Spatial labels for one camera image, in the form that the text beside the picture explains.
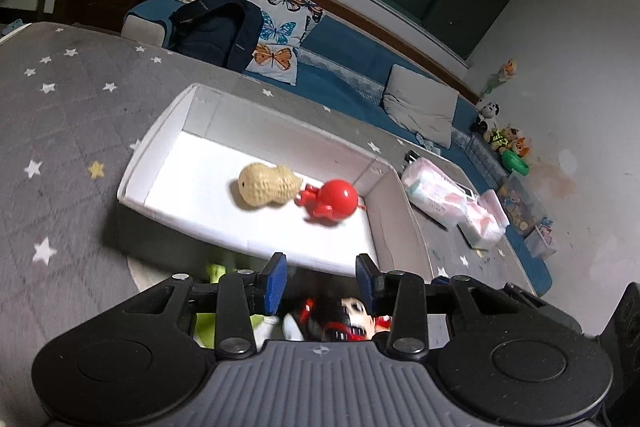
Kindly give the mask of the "white plush doll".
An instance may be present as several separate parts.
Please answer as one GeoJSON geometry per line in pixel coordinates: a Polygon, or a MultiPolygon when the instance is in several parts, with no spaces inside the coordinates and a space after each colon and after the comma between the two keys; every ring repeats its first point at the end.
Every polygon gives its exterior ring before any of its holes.
{"type": "Polygon", "coordinates": [[[268,340],[303,341],[304,335],[292,314],[285,314],[283,319],[277,315],[252,317],[255,345],[258,351],[268,340]]]}

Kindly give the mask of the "butterfly print pillow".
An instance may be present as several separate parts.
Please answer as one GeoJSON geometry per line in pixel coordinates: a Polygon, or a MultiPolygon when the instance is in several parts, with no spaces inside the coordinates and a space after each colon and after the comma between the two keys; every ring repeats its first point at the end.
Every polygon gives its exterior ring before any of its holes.
{"type": "Polygon", "coordinates": [[[262,31],[246,71],[296,85],[298,52],[322,21],[324,11],[311,0],[247,0],[262,13],[262,31]]]}

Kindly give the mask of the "green alien head toy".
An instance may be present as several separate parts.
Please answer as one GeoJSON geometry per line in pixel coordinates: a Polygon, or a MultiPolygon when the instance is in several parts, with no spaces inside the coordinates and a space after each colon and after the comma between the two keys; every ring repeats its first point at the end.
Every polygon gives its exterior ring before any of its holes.
{"type": "MultiPolygon", "coordinates": [[[[209,283],[217,284],[221,277],[227,274],[230,271],[238,271],[242,272],[245,275],[250,275],[249,272],[253,273],[253,270],[250,269],[230,269],[225,267],[224,265],[216,265],[216,263],[212,263],[211,265],[207,265],[207,274],[209,276],[209,283]]],[[[260,286],[264,286],[266,282],[268,282],[268,275],[262,275],[260,272],[256,272],[257,279],[259,281],[257,284],[260,286]]],[[[216,312],[217,312],[217,301],[212,305],[207,303],[204,312],[198,312],[196,314],[196,321],[194,326],[194,340],[203,348],[214,349],[215,348],[215,327],[216,327],[216,312]]],[[[262,314],[253,314],[250,316],[250,325],[252,325],[252,329],[254,331],[254,336],[256,338],[256,346],[258,346],[257,334],[255,333],[259,326],[262,326],[264,323],[265,315],[262,314]]]]}

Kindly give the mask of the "grey sofa cushion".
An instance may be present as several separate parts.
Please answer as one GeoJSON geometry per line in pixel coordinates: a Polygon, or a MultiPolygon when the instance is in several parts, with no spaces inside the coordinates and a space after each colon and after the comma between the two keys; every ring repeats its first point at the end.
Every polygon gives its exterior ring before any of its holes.
{"type": "Polygon", "coordinates": [[[382,105],[398,126],[448,148],[457,101],[458,92],[446,84],[394,64],[382,105]]]}

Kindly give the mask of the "clear plastic storage box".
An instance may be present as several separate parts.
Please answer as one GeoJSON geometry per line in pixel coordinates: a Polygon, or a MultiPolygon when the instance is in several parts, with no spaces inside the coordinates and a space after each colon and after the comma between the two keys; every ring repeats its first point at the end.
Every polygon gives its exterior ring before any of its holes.
{"type": "Polygon", "coordinates": [[[514,231],[524,239],[533,258],[546,260],[556,253],[554,220],[529,187],[528,180],[511,172],[498,188],[498,199],[514,231]]]}

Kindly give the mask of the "tan peanut toy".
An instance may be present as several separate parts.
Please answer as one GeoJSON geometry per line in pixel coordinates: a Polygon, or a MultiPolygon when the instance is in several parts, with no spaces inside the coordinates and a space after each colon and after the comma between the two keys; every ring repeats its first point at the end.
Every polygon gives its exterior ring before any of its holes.
{"type": "Polygon", "coordinates": [[[284,205],[294,199],[303,179],[288,167],[269,167],[261,162],[246,166],[238,178],[238,190],[245,204],[253,208],[284,205]]]}

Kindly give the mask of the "white cardboard box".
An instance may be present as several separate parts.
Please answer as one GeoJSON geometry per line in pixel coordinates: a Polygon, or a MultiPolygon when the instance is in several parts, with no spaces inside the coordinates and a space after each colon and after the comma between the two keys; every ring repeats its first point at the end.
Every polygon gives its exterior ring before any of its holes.
{"type": "Polygon", "coordinates": [[[151,124],[117,190],[131,257],[203,275],[224,253],[285,254],[296,268],[352,277],[433,269],[397,171],[338,136],[194,84],[151,124]]]}

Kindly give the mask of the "pink tissue pack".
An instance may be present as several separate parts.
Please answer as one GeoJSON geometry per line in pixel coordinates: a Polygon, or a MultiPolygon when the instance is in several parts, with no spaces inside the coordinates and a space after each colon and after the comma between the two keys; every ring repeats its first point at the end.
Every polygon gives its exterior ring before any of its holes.
{"type": "Polygon", "coordinates": [[[401,175],[401,183],[409,202],[445,229],[470,217],[468,194],[428,159],[410,162],[401,175]]]}
{"type": "Polygon", "coordinates": [[[466,203],[458,228],[471,248],[490,251],[506,234],[508,225],[509,218],[506,217],[497,193],[487,190],[466,203]]]}

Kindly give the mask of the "green toy on floor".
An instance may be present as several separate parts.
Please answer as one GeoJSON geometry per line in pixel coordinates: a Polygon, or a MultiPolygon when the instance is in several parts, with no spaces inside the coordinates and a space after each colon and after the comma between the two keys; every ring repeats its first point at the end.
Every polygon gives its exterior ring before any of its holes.
{"type": "Polygon", "coordinates": [[[513,150],[504,150],[501,154],[502,165],[506,170],[510,172],[516,172],[520,176],[528,176],[529,165],[521,158],[520,155],[513,152],[513,150]]]}

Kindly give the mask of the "flower doll on wall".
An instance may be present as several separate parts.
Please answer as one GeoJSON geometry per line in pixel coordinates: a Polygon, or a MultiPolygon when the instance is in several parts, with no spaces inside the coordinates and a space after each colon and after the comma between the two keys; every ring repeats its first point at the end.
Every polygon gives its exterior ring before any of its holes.
{"type": "Polygon", "coordinates": [[[515,60],[515,58],[510,58],[509,61],[506,61],[500,66],[498,72],[490,75],[487,78],[485,86],[482,92],[480,92],[480,96],[484,98],[484,96],[490,95],[503,84],[507,83],[516,75],[517,69],[518,62],[515,60]]]}

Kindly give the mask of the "dark blue backpack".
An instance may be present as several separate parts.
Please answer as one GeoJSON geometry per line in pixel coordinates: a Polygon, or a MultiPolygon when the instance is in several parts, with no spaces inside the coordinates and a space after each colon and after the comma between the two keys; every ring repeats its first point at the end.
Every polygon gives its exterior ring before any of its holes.
{"type": "Polygon", "coordinates": [[[232,72],[247,69],[264,24],[262,11],[247,0],[196,0],[169,20],[168,49],[232,72]]]}

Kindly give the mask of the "cartoon boy figure toy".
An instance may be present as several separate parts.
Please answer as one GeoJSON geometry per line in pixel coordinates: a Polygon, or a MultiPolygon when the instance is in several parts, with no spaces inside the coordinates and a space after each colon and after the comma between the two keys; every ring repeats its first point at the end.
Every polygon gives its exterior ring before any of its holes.
{"type": "Polygon", "coordinates": [[[355,297],[310,297],[283,317],[282,331],[289,340],[352,343],[388,332],[392,318],[374,317],[355,297]]]}

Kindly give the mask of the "yellow plush toy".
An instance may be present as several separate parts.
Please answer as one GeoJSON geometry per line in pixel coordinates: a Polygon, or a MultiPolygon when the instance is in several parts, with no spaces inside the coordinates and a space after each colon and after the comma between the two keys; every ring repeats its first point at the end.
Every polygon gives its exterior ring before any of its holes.
{"type": "Polygon", "coordinates": [[[526,157],[530,151],[525,136],[521,135],[520,130],[513,127],[505,127],[492,132],[489,146],[491,150],[500,154],[505,150],[510,150],[521,158],[526,157]]]}

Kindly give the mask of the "red round toy figure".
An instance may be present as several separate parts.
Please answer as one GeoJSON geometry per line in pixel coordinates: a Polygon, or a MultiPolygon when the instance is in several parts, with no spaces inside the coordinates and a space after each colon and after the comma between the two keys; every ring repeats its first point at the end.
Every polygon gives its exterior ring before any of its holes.
{"type": "Polygon", "coordinates": [[[357,209],[367,209],[361,204],[356,188],[340,179],[330,180],[320,187],[307,184],[295,196],[294,202],[304,207],[312,219],[333,223],[352,217],[357,209]]]}

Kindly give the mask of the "panda plush toy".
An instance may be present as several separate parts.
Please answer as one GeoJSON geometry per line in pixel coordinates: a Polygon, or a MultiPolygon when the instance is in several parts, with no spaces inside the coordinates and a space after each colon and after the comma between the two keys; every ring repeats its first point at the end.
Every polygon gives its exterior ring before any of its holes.
{"type": "Polygon", "coordinates": [[[491,133],[498,129],[496,118],[499,113],[499,105],[495,102],[488,102],[478,111],[470,126],[470,131],[483,135],[483,138],[489,141],[491,133]]]}

